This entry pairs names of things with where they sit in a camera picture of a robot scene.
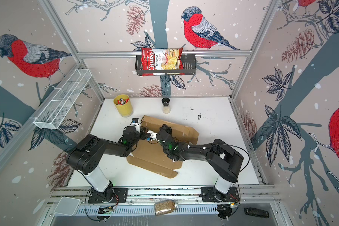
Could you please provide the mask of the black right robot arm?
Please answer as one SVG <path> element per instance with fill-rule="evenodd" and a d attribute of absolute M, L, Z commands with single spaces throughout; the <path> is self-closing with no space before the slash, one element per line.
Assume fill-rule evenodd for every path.
<path fill-rule="evenodd" d="M 233 147 L 221 139 L 215 139 L 205 145 L 191 145 L 176 141 L 171 133 L 171 128 L 164 124 L 159 132 L 151 136 L 163 147 L 168 158 L 175 162 L 189 160 L 207 162 L 219 176 L 214 188 L 222 194 L 226 194 L 237 182 L 244 156 Z"/>

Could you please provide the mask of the brown cardboard box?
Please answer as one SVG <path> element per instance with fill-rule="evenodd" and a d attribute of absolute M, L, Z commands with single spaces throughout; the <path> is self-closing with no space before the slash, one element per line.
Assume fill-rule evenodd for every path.
<path fill-rule="evenodd" d="M 135 150 L 127 162 L 147 171 L 172 179 L 178 175 L 182 160 L 176 157 L 180 144 L 196 145 L 199 132 L 194 128 L 144 116 L 140 129 L 144 129 L 144 140 L 135 144 Z"/>

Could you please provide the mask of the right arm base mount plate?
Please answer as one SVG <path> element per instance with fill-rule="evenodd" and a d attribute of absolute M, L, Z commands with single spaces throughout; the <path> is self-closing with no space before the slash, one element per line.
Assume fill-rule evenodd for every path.
<path fill-rule="evenodd" d="M 201 187 L 200 197 L 203 202 L 235 202 L 240 201 L 239 192 L 236 187 L 229 188 L 226 194 L 216 190 L 214 186 Z"/>

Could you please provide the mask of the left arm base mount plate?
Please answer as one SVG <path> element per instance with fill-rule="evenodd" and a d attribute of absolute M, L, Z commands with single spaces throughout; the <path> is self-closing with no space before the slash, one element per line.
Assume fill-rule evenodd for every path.
<path fill-rule="evenodd" d="M 102 203 L 126 203 L 128 188 L 113 188 L 110 187 L 104 192 L 98 192 L 93 187 L 90 189 L 88 195 L 88 203 L 102 204 Z"/>

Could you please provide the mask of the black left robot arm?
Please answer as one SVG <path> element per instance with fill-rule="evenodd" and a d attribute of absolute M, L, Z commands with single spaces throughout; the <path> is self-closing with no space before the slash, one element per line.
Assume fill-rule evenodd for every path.
<path fill-rule="evenodd" d="M 110 200 L 113 197 L 113 184 L 99 167 L 100 160 L 105 154 L 125 158 L 137 148 L 140 140 L 145 139 L 146 129 L 141 126 L 125 127 L 118 142 L 88 134 L 66 156 L 66 163 L 84 176 L 92 191 Z"/>

